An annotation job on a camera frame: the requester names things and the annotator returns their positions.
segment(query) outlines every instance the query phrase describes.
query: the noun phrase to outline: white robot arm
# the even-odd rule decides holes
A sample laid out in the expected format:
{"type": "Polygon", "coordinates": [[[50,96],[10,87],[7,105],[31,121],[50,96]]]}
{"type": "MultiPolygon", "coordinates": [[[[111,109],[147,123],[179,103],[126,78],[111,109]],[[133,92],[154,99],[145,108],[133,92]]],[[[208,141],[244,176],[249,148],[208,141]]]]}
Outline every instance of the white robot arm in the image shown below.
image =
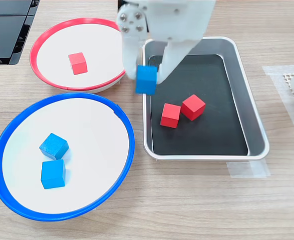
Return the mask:
{"type": "Polygon", "coordinates": [[[137,58],[147,40],[147,27],[155,41],[167,42],[157,73],[162,83],[207,29],[216,0],[130,0],[118,12],[123,40],[123,65],[136,79],[137,58]]]}

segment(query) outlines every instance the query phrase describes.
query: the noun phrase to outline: table surface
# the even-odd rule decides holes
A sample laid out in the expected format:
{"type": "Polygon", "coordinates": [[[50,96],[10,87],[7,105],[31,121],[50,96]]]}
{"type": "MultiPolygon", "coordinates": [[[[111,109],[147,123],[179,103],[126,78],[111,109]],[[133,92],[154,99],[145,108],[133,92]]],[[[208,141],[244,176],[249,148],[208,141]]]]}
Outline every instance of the table surface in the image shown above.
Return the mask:
{"type": "MultiPolygon", "coordinates": [[[[17,65],[0,66],[0,134],[29,105],[62,93],[29,65],[35,40],[72,18],[115,20],[117,1],[41,1],[17,65]]],[[[155,161],[142,146],[142,97],[133,82],[101,93],[124,109],[136,151],[120,188],[101,206],[62,222],[36,222],[0,200],[0,240],[294,240],[294,125],[263,66],[294,65],[294,0],[221,0],[207,36],[233,39],[266,128],[269,178],[231,178],[225,162],[155,161]]]]}

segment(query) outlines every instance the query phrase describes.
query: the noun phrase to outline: blue cube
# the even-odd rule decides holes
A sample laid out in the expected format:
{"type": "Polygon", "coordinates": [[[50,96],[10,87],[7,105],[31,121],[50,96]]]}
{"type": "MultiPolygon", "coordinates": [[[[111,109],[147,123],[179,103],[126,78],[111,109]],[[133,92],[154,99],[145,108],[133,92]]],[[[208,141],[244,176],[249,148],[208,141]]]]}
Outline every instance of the blue cube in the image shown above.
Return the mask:
{"type": "Polygon", "coordinates": [[[65,186],[66,168],[62,159],[44,161],[41,168],[41,183],[44,189],[65,186]]]}
{"type": "Polygon", "coordinates": [[[157,85],[157,67],[137,67],[136,93],[153,95],[157,85]]]}
{"type": "Polygon", "coordinates": [[[57,160],[62,158],[69,146],[66,140],[51,133],[39,148],[44,155],[57,160]]]}

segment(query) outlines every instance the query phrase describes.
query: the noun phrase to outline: red cube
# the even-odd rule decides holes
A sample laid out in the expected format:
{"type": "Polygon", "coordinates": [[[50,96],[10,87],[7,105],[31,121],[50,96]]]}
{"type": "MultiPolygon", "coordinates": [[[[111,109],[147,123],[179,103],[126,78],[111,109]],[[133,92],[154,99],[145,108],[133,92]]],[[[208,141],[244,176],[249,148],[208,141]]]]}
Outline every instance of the red cube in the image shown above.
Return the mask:
{"type": "Polygon", "coordinates": [[[193,121],[205,110],[206,104],[196,95],[188,97],[182,102],[181,112],[188,119],[193,121]]]}
{"type": "Polygon", "coordinates": [[[180,106],[165,103],[160,125],[175,129],[178,125],[180,109],[180,106]]]}
{"type": "Polygon", "coordinates": [[[68,55],[74,75],[88,72],[86,59],[82,52],[68,55]]]}

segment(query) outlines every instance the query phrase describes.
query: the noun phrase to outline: tray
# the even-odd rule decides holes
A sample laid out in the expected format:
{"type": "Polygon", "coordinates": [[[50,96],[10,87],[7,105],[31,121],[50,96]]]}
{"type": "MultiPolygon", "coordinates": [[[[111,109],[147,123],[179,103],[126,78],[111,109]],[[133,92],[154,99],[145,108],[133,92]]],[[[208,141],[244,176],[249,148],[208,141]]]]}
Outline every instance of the tray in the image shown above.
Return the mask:
{"type": "MultiPolygon", "coordinates": [[[[148,41],[145,65],[159,66],[165,43],[148,41]]],[[[156,88],[143,96],[144,147],[157,160],[259,160],[269,142],[235,43],[205,37],[156,88]],[[180,116],[176,129],[160,126],[164,103],[181,105],[195,94],[206,103],[202,116],[180,116]]]]}
{"type": "Polygon", "coordinates": [[[0,199],[15,213],[53,222],[80,216],[108,199],[126,177],[134,134],[122,109],[82,92],[45,98],[25,109],[0,136],[0,199]],[[67,140],[64,187],[44,189],[39,150],[50,134],[67,140]]]}

